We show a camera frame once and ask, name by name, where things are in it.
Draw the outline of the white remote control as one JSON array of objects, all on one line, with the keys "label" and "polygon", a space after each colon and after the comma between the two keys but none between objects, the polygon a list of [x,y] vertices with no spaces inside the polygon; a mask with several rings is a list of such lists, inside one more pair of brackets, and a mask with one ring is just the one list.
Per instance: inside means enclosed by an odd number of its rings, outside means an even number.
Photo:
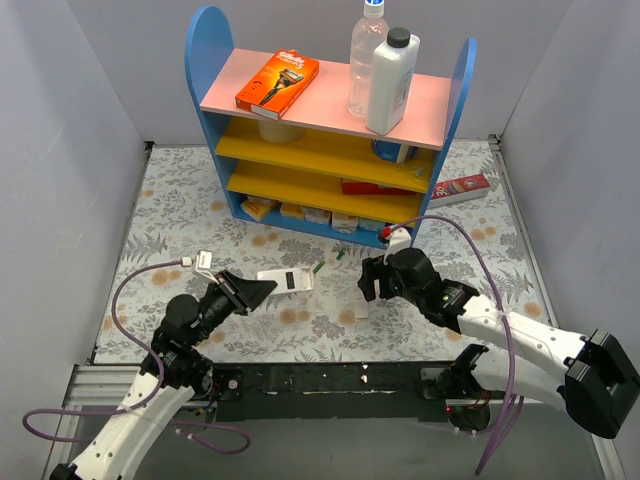
[{"label": "white remote control", "polygon": [[308,292],[314,289],[314,273],[310,267],[259,271],[256,279],[276,283],[271,296]]}]

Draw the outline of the white remote battery cover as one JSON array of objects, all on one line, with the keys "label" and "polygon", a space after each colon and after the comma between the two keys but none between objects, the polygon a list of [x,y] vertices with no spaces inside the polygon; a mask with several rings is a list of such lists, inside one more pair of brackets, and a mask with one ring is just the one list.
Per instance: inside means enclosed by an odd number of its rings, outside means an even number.
[{"label": "white remote battery cover", "polygon": [[354,297],[353,309],[354,317],[357,320],[367,319],[369,317],[368,302],[361,294]]}]

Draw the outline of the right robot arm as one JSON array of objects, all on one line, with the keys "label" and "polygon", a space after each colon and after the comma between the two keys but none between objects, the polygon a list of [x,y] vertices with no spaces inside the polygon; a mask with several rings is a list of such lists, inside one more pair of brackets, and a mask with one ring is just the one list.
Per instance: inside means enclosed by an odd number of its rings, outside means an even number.
[{"label": "right robot arm", "polygon": [[503,313],[475,288],[442,278],[419,249],[363,260],[358,287],[368,302],[402,298],[430,323],[475,339],[449,373],[464,397],[489,390],[530,398],[605,439],[618,435],[639,399],[639,373],[615,336]]}]

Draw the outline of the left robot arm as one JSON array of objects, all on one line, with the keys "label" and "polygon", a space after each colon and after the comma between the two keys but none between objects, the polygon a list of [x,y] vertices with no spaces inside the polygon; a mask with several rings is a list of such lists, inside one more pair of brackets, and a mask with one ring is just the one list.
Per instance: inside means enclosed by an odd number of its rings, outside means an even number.
[{"label": "left robot arm", "polygon": [[84,451],[57,465],[50,477],[133,478],[178,410],[191,399],[205,398],[214,386],[213,363],[196,346],[229,316],[257,309],[277,287],[274,280],[246,280],[223,270],[202,298],[173,297],[117,410]]}]

